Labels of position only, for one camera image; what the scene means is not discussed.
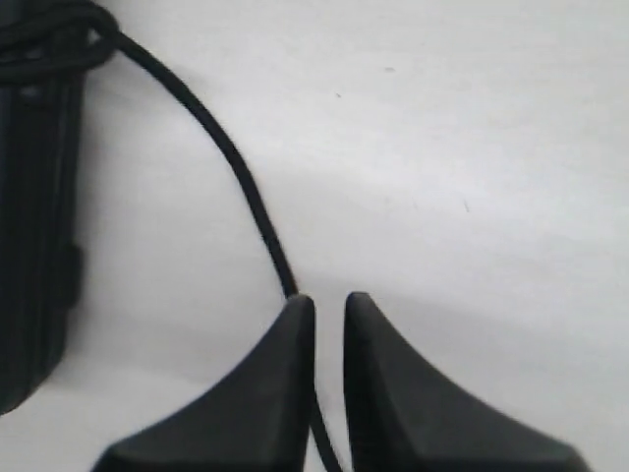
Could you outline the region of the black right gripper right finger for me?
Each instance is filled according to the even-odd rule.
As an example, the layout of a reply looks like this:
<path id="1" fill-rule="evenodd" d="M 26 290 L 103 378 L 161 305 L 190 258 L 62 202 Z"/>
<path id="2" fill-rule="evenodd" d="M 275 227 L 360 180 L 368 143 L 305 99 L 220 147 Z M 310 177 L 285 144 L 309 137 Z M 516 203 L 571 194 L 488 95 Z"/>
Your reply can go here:
<path id="1" fill-rule="evenodd" d="M 490 407 L 429 363 L 372 297 L 350 294 L 344 397 L 357 471 L 587 471 L 571 445 Z"/>

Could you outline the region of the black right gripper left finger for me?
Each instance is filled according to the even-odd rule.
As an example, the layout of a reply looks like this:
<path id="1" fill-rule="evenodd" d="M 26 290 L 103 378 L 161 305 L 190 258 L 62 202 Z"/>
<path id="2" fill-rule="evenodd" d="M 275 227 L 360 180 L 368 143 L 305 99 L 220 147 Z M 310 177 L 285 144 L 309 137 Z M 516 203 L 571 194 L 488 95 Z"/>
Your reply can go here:
<path id="1" fill-rule="evenodd" d="M 291 297 L 242 362 L 170 417 L 110 445 L 97 471 L 301 471 L 314 402 L 315 305 Z"/>

